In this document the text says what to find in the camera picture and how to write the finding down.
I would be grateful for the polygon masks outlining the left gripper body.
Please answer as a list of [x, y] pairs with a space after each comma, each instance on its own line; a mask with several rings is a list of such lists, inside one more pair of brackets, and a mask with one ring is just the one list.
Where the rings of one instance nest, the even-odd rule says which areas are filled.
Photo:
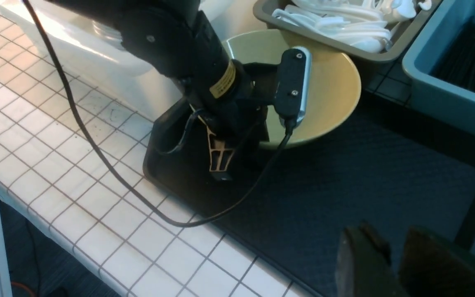
[[274, 104], [278, 66], [266, 63], [189, 62], [182, 66], [187, 101], [224, 141], [269, 141], [268, 107]]

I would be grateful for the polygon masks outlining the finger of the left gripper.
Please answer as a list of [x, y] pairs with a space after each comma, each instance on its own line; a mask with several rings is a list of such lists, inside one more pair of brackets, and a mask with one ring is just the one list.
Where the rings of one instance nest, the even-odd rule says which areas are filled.
[[235, 148], [226, 139], [218, 137], [208, 127], [206, 135], [209, 149], [209, 173], [217, 181], [232, 181], [230, 164]]
[[269, 140], [267, 132], [249, 132], [242, 137], [238, 146], [237, 162], [243, 169], [263, 169], [265, 162], [261, 158], [260, 143], [265, 140]]

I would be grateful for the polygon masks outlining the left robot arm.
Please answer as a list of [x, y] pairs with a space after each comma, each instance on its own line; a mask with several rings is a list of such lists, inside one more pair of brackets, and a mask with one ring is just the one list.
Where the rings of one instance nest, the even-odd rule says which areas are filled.
[[183, 96], [157, 120], [145, 162], [165, 158], [216, 180], [265, 172], [267, 107], [278, 66], [229, 57], [198, 0], [53, 0], [120, 34], [122, 47], [171, 79]]

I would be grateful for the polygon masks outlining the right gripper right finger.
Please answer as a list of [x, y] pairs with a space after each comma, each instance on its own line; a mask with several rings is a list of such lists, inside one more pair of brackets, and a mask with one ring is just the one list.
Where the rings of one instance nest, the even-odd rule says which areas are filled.
[[398, 280], [411, 297], [475, 297], [475, 255], [427, 228], [410, 227]]

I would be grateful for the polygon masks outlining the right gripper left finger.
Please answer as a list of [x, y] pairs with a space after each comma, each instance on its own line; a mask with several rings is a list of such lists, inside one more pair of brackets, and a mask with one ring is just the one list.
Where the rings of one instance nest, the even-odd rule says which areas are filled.
[[338, 297], [399, 297], [391, 247], [368, 222], [345, 227], [339, 241], [335, 282]]

